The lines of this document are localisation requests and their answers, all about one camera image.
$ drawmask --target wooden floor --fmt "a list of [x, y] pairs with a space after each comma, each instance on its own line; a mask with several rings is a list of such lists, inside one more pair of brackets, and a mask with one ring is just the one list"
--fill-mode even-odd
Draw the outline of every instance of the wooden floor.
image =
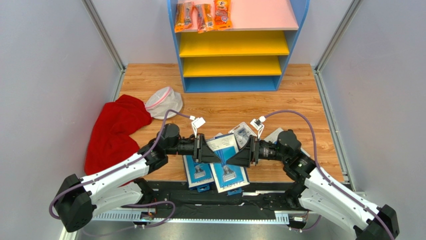
[[[183, 93], [179, 69], [174, 64], [129, 64], [120, 95], [126, 94], [146, 102], [157, 90], [171, 86], [182, 94], [182, 113], [204, 117], [206, 124], [198, 129], [205, 137], [217, 133], [226, 134], [241, 122], [250, 121], [277, 110], [295, 110], [305, 115], [312, 123], [318, 144], [318, 160], [321, 166], [338, 181], [343, 181], [342, 171], [335, 152], [329, 126], [320, 100], [311, 66], [290, 64], [278, 91], [268, 92], [220, 92]], [[175, 116], [168, 120], [180, 127], [183, 137], [191, 135], [191, 121]], [[131, 135], [140, 147], [156, 137], [161, 121], [154, 119]], [[271, 116], [265, 122], [262, 137], [278, 127], [293, 129], [302, 147], [313, 155], [313, 140], [305, 121], [291, 113]], [[250, 182], [292, 182], [278, 161], [261, 160], [247, 169]], [[182, 156], [170, 155], [168, 164], [147, 175], [147, 180], [186, 181]]]

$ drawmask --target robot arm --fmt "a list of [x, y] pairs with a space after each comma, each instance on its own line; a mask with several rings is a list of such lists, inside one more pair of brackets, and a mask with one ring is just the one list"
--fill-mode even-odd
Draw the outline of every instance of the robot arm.
[[190, 155], [197, 163], [221, 162], [208, 147], [203, 134], [181, 137], [175, 124], [164, 126], [157, 145], [146, 154], [154, 142], [155, 139], [151, 140], [126, 160], [101, 172], [80, 179], [75, 174], [65, 178], [56, 194], [62, 196], [53, 206], [68, 232], [81, 229], [96, 215], [144, 201], [149, 188], [138, 178], [167, 164], [167, 155]]
[[[388, 205], [379, 207], [356, 195], [353, 191], [331, 177], [322, 167], [321, 174], [315, 161], [301, 151], [302, 144], [292, 130], [282, 131], [276, 143], [257, 140], [250, 136], [247, 144], [226, 163], [249, 168], [259, 159], [280, 161], [283, 170], [295, 182], [285, 192], [283, 204], [291, 208], [303, 207], [318, 213], [341, 228], [349, 231], [357, 240], [388, 240], [388, 233], [373, 211], [383, 220], [394, 238], [399, 235], [395, 210]], [[361, 207], [353, 199], [361, 202]]]
[[[150, 188], [143, 179], [137, 178], [167, 164], [167, 155], [190, 155], [197, 163], [221, 163], [221, 159], [208, 147], [203, 134], [181, 137], [175, 124], [166, 124], [157, 145], [153, 147], [154, 142], [154, 139], [151, 140], [128, 159], [102, 172], [80, 179], [73, 174], [63, 181], [53, 206], [68, 232], [81, 229], [92, 217], [111, 209], [146, 203], [145, 197], [149, 196]], [[315, 161], [301, 151], [301, 146], [292, 130], [281, 132], [276, 143], [250, 136], [247, 144], [226, 163], [249, 168], [259, 159], [281, 161], [283, 170], [295, 181], [285, 191], [282, 204], [314, 211], [350, 231], [357, 240], [390, 239], [380, 221], [370, 213], [372, 211], [383, 220], [394, 238], [399, 235], [397, 215], [391, 207], [385, 205], [380, 208], [357, 196], [324, 169], [319, 170]], [[332, 184], [323, 178], [320, 171]]]

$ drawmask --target yellow shelf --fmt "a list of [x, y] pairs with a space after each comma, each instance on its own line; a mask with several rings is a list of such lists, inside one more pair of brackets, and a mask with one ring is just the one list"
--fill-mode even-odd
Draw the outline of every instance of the yellow shelf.
[[180, 37], [181, 58], [288, 54], [283, 31], [184, 32]]
[[280, 76], [278, 56], [189, 57], [184, 77]]

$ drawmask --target pink shelf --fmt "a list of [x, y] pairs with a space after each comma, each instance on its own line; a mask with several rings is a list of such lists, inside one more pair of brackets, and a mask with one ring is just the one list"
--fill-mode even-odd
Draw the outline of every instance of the pink shelf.
[[[193, 0], [195, 4], [211, 4], [213, 0]], [[231, 21], [234, 31], [298, 30], [299, 26], [289, 0], [232, 0]], [[197, 31], [197, 11], [193, 26], [184, 32]]]

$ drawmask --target clear plastic packaging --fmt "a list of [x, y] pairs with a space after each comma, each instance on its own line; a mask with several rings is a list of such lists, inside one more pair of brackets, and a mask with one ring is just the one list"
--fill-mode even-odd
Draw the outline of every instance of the clear plastic packaging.
[[239, 148], [242, 148], [244, 145], [246, 145], [246, 143], [249, 141], [250, 135], [256, 136], [256, 133], [245, 122], [238, 124], [228, 133], [234, 134]]
[[[175, 92], [170, 86], [158, 90], [145, 104], [145, 108], [151, 114], [151, 117], [160, 120], [164, 119], [164, 114], [166, 114], [167, 110], [172, 109], [180, 112], [183, 106], [184, 102], [181, 94]], [[169, 119], [175, 115], [176, 113], [170, 112], [167, 118]]]

